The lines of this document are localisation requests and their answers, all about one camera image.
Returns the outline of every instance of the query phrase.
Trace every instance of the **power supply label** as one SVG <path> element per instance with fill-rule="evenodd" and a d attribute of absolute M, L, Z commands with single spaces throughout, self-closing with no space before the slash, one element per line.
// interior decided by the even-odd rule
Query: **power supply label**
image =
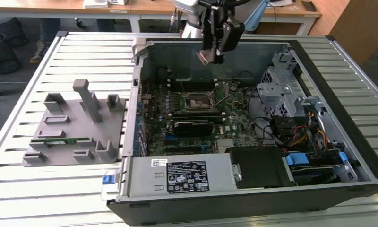
<path fill-rule="evenodd" d="M 166 185 L 170 194 L 209 191 L 206 161 L 169 162 Z"/>

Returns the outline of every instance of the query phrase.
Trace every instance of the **blue latch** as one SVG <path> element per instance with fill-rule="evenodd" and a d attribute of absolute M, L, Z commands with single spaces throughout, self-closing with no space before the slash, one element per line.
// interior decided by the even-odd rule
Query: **blue latch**
<path fill-rule="evenodd" d="M 201 146 L 201 152 L 202 152 L 202 153 L 206 152 L 207 146 L 209 146 L 209 144 L 203 144 L 203 145 Z"/>
<path fill-rule="evenodd" d="M 102 176 L 102 184 L 114 184 L 114 183 L 115 183 L 114 175 Z"/>
<path fill-rule="evenodd" d="M 284 160 L 287 161 L 287 165 L 299 165 L 308 164 L 307 156 L 304 153 L 290 153 Z"/>
<path fill-rule="evenodd" d="M 342 151 L 339 152 L 339 157 L 340 157 L 342 162 L 347 161 L 347 156 L 346 156 L 344 152 L 342 152 Z"/>

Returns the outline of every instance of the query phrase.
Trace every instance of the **motherboard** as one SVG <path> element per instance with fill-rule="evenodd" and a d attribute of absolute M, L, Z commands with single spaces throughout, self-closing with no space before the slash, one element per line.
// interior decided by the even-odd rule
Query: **motherboard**
<path fill-rule="evenodd" d="M 143 83 L 146 155 L 223 153 L 228 147 L 255 146 L 248 94 L 234 80 Z"/>

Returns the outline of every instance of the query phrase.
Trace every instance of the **metal workbench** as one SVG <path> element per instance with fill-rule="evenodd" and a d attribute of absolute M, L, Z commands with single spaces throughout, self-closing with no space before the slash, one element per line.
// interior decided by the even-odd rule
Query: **metal workbench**
<path fill-rule="evenodd" d="M 31 168 L 22 167 L 19 163 L 43 114 L 42 101 L 47 92 L 61 92 L 65 99 L 77 99 L 78 94 L 71 92 L 73 81 L 87 79 L 89 89 L 98 98 L 105 98 L 107 94 L 129 98 L 131 43 L 135 37 L 175 38 L 171 34 L 82 32 L 70 32 L 65 37 L 55 38 L 0 132 L 0 227 L 123 226 L 122 220 L 106 208 L 99 197 L 101 176 L 107 170 L 119 168 L 119 162 Z M 306 36 L 247 35 L 244 38 L 291 38 L 300 42 L 378 154 L 378 88 L 336 42 L 324 37 Z M 173 226 L 235 227 L 267 224 L 294 227 L 378 226 L 378 194 L 351 199 L 324 211 L 199 221 Z"/>

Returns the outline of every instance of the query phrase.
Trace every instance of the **person's leg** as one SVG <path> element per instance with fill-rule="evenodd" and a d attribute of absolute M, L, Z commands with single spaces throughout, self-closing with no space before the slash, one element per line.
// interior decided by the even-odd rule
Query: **person's leg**
<path fill-rule="evenodd" d="M 98 31 L 99 32 L 114 32 L 113 19 L 97 19 Z"/>
<path fill-rule="evenodd" d="M 35 54 L 29 59 L 30 63 L 41 62 L 58 30 L 59 30 L 59 19 L 50 19 L 50 18 L 39 19 L 39 40 L 37 41 Z"/>

